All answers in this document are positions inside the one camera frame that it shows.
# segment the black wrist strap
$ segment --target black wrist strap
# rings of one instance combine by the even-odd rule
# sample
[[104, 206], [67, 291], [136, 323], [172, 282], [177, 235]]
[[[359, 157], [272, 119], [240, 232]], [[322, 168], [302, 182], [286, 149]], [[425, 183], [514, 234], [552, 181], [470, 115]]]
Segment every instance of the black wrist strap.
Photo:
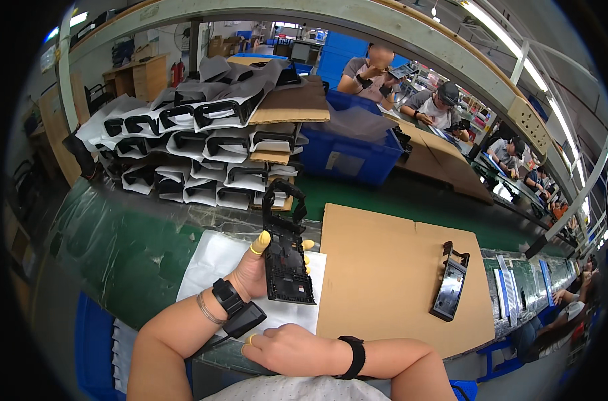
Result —
[[230, 281], [219, 279], [213, 283], [213, 295], [219, 304], [224, 308], [230, 319], [238, 310], [244, 306], [242, 297], [239, 296], [235, 287]]
[[362, 367], [364, 366], [364, 361], [366, 359], [366, 354], [364, 353], [364, 341], [353, 336], [340, 336], [338, 340], [348, 342], [348, 345], [351, 346], [353, 350], [353, 363], [348, 368], [345, 374], [341, 376], [336, 376], [336, 379], [355, 379], [357, 373], [360, 373]]

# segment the black chair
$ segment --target black chair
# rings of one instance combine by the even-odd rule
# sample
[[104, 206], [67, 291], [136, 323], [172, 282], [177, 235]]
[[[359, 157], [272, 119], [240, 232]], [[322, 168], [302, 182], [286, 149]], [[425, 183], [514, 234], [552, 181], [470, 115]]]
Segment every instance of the black chair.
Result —
[[[91, 116], [99, 108], [101, 108], [101, 106], [105, 105], [110, 100], [115, 98], [114, 94], [112, 94], [111, 92], [106, 92], [104, 90], [105, 87], [106, 87], [106, 85], [101, 85], [101, 84], [96, 84], [95, 86], [91, 87], [90, 89], [88, 89], [87, 86], [83, 86], [83, 88], [86, 90], [86, 100], [88, 101], [88, 111], [90, 112]], [[97, 96], [93, 100], [92, 96], [99, 92], [101, 92], [101, 94], [99, 94], [99, 96]]]

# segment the electrical socket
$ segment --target electrical socket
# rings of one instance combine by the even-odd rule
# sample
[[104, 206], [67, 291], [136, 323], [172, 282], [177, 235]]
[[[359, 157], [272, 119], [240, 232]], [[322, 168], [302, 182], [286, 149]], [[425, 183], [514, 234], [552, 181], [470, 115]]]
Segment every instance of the electrical socket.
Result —
[[507, 115], [516, 123], [520, 131], [529, 138], [529, 148], [542, 156], [546, 155], [551, 145], [551, 136], [533, 106], [522, 97], [516, 96]]

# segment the cable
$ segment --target cable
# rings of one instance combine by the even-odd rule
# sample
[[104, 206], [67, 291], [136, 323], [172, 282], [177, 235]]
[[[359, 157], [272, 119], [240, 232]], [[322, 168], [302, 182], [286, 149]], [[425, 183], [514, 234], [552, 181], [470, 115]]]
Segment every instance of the cable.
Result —
[[196, 358], [196, 357], [200, 356], [201, 354], [203, 354], [204, 352], [214, 349], [217, 345], [220, 345], [221, 343], [228, 340], [229, 338], [230, 338], [230, 334], [228, 334], [226, 337], [222, 338], [221, 340], [215, 341], [212, 344], [204, 345], [203, 347], [198, 349], [197, 352], [192, 357]]

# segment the silver bracelet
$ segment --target silver bracelet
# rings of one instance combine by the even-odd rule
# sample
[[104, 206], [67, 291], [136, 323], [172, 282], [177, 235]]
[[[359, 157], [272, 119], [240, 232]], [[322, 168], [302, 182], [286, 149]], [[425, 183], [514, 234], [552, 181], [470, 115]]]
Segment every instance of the silver bracelet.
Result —
[[204, 297], [202, 296], [203, 293], [204, 292], [202, 291], [197, 295], [197, 306], [199, 306], [199, 309], [204, 314], [204, 316], [208, 318], [208, 320], [213, 322], [215, 325], [220, 326], [226, 323], [226, 320], [217, 319], [215, 315], [210, 310], [208, 310], [208, 308], [206, 307], [206, 303], [204, 302]]

